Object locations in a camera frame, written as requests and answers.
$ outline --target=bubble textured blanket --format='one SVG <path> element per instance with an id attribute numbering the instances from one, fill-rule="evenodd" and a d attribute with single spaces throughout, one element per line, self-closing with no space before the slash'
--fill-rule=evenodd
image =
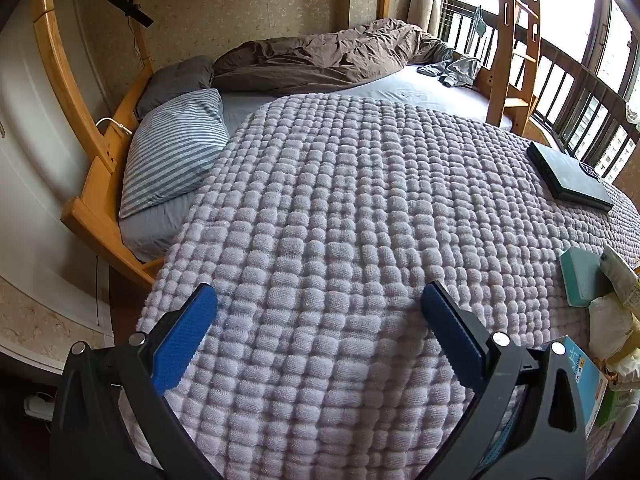
<path id="1" fill-rule="evenodd" d="M 139 324 L 215 287 L 218 318 L 166 398 L 227 480 L 414 478 L 471 395 L 420 313 L 430 280 L 517 344 L 587 345 L 559 254 L 608 242 L 632 262 L 640 216 L 609 185 L 608 215 L 556 202 L 528 142 L 338 94 L 281 98 L 232 135 Z"/>

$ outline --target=wooden ladder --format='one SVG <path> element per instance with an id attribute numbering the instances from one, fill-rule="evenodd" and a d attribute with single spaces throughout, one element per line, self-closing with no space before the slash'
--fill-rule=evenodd
<path id="1" fill-rule="evenodd" d="M 505 108 L 516 108 L 511 114 L 514 117 L 511 131 L 521 136 L 536 105 L 533 88 L 540 61 L 540 0 L 527 0 L 527 4 L 522 0 L 499 1 L 498 45 L 491 68 L 491 94 L 486 122 L 499 126 Z M 516 52 L 513 47 L 518 8 L 528 14 L 526 53 Z M 509 84 L 513 56 L 523 59 L 522 90 Z"/>

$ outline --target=window railing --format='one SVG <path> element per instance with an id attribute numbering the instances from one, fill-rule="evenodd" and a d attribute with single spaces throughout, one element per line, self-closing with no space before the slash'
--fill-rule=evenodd
<path id="1" fill-rule="evenodd" d="M 476 6 L 463 0 L 442 0 L 438 36 L 462 54 L 478 57 L 490 69 L 497 47 L 497 16 L 482 11 L 487 30 L 482 38 L 472 30 Z M 514 49 L 526 51 L 525 28 L 516 26 Z M 638 51 L 632 40 L 631 51 Z M 522 87 L 525 59 L 514 56 L 510 83 Z M 593 166 L 612 182 L 626 163 L 640 134 L 626 120 L 629 81 L 635 81 L 638 63 L 628 66 L 621 88 L 611 89 L 587 67 L 542 38 L 534 94 L 533 117 L 567 153 Z"/>

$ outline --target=ladder rung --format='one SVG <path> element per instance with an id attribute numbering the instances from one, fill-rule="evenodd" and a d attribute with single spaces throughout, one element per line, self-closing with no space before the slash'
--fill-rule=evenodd
<path id="1" fill-rule="evenodd" d="M 522 52 L 518 52 L 517 50 L 513 49 L 513 55 L 514 56 L 519 56 L 522 59 L 526 59 L 527 61 L 530 61 L 532 63 L 536 63 L 536 60 L 533 59 L 531 56 L 528 56 L 527 54 L 523 54 Z"/>
<path id="2" fill-rule="evenodd" d="M 529 9 L 529 7 L 523 4 L 520 0 L 516 0 L 516 5 L 519 6 L 525 12 L 529 13 L 536 20 L 540 19 L 538 15 L 535 12 L 533 12 L 533 10 Z"/>
<path id="3" fill-rule="evenodd" d="M 509 97 L 504 100 L 505 108 L 521 108 L 525 106 L 529 106 L 529 103 L 519 97 Z"/>

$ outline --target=brown comforter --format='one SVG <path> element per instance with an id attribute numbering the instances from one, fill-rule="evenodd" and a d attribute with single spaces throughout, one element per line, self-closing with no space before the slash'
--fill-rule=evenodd
<path id="1" fill-rule="evenodd" d="M 385 18 L 329 34 L 247 41 L 214 65 L 220 91 L 332 92 L 431 63 L 450 48 L 415 25 Z"/>

